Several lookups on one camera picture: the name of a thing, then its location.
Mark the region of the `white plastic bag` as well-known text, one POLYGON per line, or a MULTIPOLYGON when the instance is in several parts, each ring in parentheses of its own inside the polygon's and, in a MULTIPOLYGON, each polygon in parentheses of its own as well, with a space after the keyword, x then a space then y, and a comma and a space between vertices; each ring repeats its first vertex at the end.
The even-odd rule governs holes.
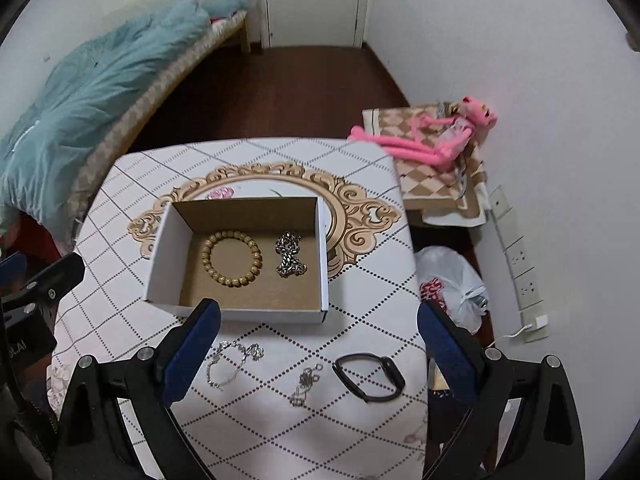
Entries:
POLYGON ((462 255, 444 246, 428 246, 414 256, 421 299, 434 300, 454 324, 475 335, 489 304, 478 273, 462 255))

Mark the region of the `white cardboard jewelry box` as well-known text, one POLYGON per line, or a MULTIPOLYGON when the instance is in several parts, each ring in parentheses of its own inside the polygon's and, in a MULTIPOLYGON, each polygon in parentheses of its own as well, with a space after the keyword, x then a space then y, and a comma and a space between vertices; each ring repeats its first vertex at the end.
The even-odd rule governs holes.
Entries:
POLYGON ((143 299, 184 318, 213 299, 226 322, 321 324, 329 312, 328 215, 316 196, 170 204, 143 299))

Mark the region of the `black smart band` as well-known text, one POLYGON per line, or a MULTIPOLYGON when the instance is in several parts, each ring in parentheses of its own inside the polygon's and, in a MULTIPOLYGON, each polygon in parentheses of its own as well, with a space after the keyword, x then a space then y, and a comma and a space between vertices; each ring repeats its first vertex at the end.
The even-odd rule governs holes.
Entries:
POLYGON ((395 401, 406 388, 404 375, 389 356, 346 354, 332 363, 332 370, 353 396, 367 404, 395 401))

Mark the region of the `patterned bed mattress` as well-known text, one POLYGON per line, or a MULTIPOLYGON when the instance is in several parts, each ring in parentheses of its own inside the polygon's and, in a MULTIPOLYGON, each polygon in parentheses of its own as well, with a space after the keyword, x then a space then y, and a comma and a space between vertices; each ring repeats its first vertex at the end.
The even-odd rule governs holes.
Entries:
POLYGON ((213 50, 238 36, 243 47, 248 47, 247 12, 238 11, 231 18, 221 18, 210 25, 205 35, 178 55, 154 77, 125 113, 106 132, 104 139, 80 165, 74 177, 70 196, 66 202, 67 236, 74 238, 87 217, 94 196, 113 166, 114 161, 128 151, 130 145, 174 89, 213 50))

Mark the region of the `white wall power strip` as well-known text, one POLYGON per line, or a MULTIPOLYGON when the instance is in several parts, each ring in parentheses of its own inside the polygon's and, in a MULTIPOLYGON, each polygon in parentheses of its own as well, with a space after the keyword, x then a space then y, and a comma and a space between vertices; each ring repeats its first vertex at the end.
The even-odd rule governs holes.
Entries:
MULTIPOLYGON (((521 326, 523 326, 533 322, 536 316, 548 315, 538 286, 536 266, 533 259, 529 257, 524 235, 518 227, 518 214, 506 197, 501 185, 498 185, 489 194, 489 203, 500 246, 504 258, 506 258, 506 265, 514 287, 521 326)), ((525 333, 518 338, 509 340, 519 339, 523 344, 531 344, 548 336, 549 323, 542 330, 525 333)))

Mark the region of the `white door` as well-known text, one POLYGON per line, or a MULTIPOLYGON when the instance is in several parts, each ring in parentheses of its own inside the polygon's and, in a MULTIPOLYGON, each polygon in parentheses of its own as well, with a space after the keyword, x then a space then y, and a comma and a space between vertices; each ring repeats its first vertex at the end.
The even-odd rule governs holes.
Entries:
POLYGON ((259 0, 265 48, 344 47, 363 43, 369 0, 259 0))

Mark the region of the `brown checkered cushion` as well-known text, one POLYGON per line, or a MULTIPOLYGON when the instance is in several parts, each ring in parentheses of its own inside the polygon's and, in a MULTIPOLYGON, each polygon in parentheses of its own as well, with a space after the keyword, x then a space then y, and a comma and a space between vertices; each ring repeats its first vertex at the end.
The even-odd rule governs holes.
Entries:
MULTIPOLYGON (((370 136, 418 139, 432 146, 447 127, 420 126, 412 132, 413 119, 424 114, 442 119, 454 115, 457 108, 453 102, 372 108, 362 112, 363 129, 370 136)), ((446 170, 402 158, 395 160, 395 168, 405 208, 418 212, 428 226, 476 228, 487 221, 490 209, 487 174, 477 142, 470 142, 446 170)))

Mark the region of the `teal blanket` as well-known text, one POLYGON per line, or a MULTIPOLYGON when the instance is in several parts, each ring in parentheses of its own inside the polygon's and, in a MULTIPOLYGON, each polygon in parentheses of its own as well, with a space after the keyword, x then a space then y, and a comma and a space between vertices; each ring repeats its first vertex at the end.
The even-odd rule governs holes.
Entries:
POLYGON ((62 58, 35 102, 1 138, 1 233, 23 214, 59 243, 80 165, 161 70, 214 21, 256 0, 136 0, 107 15, 107 32, 62 58))

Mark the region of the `pink panther plush toy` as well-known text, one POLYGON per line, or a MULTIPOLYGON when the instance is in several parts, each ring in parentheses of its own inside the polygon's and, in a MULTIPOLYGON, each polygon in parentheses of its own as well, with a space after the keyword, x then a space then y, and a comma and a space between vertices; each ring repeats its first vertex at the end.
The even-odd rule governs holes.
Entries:
POLYGON ((464 96, 454 103, 448 117, 437 118, 423 112, 409 120, 409 137, 372 136, 353 126, 348 140, 376 144, 394 159, 420 162, 437 171, 448 171, 471 144, 477 133, 487 132, 498 115, 484 102, 464 96))

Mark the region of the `patterned white tablecloth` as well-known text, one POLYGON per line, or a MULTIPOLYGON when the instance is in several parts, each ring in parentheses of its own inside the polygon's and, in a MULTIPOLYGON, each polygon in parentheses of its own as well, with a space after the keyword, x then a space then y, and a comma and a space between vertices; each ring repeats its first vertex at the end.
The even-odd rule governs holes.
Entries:
POLYGON ((204 298, 221 322, 171 411, 219 479, 417 479, 427 365, 393 161, 367 142, 256 139, 122 156, 77 239, 49 370, 129 359, 204 298))

